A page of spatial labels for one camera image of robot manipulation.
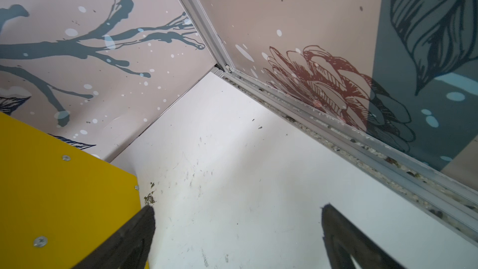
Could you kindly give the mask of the yellow shelf unit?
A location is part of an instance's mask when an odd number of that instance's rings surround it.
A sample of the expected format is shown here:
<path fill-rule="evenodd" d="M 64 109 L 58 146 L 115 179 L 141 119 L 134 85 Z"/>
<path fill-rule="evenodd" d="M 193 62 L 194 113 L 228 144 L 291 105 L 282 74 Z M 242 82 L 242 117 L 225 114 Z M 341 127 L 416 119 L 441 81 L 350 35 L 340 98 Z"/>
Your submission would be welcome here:
<path fill-rule="evenodd" d="M 70 269 L 141 208 L 137 178 L 1 115 L 1 267 Z"/>

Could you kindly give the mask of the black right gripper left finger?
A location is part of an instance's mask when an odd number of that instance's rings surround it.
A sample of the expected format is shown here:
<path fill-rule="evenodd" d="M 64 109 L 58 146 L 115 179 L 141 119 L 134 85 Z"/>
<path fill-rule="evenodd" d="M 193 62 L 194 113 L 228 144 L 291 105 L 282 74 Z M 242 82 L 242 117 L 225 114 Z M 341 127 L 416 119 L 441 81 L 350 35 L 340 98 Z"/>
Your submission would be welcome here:
<path fill-rule="evenodd" d="M 154 208 L 147 205 L 74 267 L 76 269 L 144 269 L 155 229 Z"/>

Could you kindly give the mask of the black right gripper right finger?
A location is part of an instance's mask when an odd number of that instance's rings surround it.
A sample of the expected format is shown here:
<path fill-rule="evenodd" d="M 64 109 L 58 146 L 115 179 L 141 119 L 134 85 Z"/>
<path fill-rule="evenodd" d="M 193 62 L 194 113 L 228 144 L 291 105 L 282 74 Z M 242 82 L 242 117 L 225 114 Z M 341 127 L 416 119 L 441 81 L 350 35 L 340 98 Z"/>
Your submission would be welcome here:
<path fill-rule="evenodd" d="M 323 241 L 333 269 L 402 269 L 334 206 L 322 208 Z"/>

